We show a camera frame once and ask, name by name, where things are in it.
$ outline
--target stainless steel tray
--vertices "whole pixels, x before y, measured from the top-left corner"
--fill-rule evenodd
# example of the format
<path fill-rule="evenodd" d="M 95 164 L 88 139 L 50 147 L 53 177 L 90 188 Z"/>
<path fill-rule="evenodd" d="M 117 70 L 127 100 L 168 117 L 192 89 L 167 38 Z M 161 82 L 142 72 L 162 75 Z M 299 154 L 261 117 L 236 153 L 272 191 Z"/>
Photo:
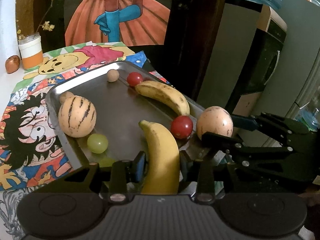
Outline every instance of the stainless steel tray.
<path fill-rule="evenodd" d="M 117 69 L 120 77 L 109 83 L 106 74 L 110 69 Z M 88 162 L 99 162 L 106 155 L 116 160 L 133 160 L 139 151 L 148 152 L 142 130 L 138 126 L 141 120 L 159 122 L 170 129 L 171 121 L 177 114 L 166 105 L 139 95 L 126 82 L 130 72 L 139 72 L 144 78 L 159 81 L 145 70 L 126 61 L 110 63 L 54 86 L 46 96 L 50 119 L 56 129 L 62 147 L 74 169 Z M 102 133 L 109 140 L 108 149 L 102 154 L 93 154 L 86 147 L 85 138 L 71 138 L 59 127 L 59 97 L 65 91 L 82 96 L 91 101 L 97 111 L 97 122 L 92 133 Z M 196 119 L 204 110 L 197 103 L 187 98 L 190 115 L 196 127 Z M 177 140 L 179 149 L 185 149 L 192 159 L 205 155 L 208 149 L 201 146 L 200 140 L 193 133 L 189 140 Z"/>

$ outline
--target orange and white cup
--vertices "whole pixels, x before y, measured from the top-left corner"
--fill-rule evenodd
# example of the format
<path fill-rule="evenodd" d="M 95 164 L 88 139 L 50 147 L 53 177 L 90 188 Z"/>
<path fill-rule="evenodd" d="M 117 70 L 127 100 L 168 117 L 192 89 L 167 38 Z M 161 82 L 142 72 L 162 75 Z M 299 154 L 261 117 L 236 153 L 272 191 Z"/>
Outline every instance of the orange and white cup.
<path fill-rule="evenodd" d="M 19 40 L 19 50 L 24 69 L 38 66 L 43 61 L 41 36 L 39 33 L 27 36 Z"/>

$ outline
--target striped melon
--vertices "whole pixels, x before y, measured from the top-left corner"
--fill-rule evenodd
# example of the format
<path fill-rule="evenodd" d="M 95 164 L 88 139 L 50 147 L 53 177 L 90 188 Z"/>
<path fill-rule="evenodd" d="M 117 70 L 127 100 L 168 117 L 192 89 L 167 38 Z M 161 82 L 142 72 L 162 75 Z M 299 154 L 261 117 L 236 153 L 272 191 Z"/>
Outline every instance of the striped melon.
<path fill-rule="evenodd" d="M 59 109 L 58 119 L 61 130 L 75 138 L 87 136 L 96 124 L 96 109 L 88 99 L 72 96 Z"/>

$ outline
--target blue glove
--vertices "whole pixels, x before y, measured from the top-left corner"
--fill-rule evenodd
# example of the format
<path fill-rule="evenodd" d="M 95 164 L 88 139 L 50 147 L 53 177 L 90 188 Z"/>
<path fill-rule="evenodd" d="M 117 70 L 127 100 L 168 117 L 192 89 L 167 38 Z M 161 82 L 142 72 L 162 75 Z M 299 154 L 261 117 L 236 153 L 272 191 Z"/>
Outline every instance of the blue glove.
<path fill-rule="evenodd" d="M 121 11 L 105 12 L 97 17 L 94 24 L 100 25 L 99 29 L 108 36 L 108 42 L 120 41 L 119 22 L 126 22 L 140 17 L 138 5 L 129 5 Z"/>

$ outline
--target banana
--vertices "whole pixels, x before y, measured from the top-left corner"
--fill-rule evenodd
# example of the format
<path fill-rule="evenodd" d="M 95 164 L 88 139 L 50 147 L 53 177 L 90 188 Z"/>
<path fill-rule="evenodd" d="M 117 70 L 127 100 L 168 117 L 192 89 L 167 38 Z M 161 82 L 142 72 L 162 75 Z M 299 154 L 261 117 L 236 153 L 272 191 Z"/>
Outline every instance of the banana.
<path fill-rule="evenodd" d="M 141 193 L 175 195 L 178 192 L 180 157 L 176 140 L 162 124 L 140 121 L 148 143 L 148 173 Z"/>
<path fill-rule="evenodd" d="M 135 90 L 149 98 L 158 100 L 169 106 L 178 115 L 189 115 L 188 101 L 178 90 L 156 81 L 143 81 L 135 86 Z"/>

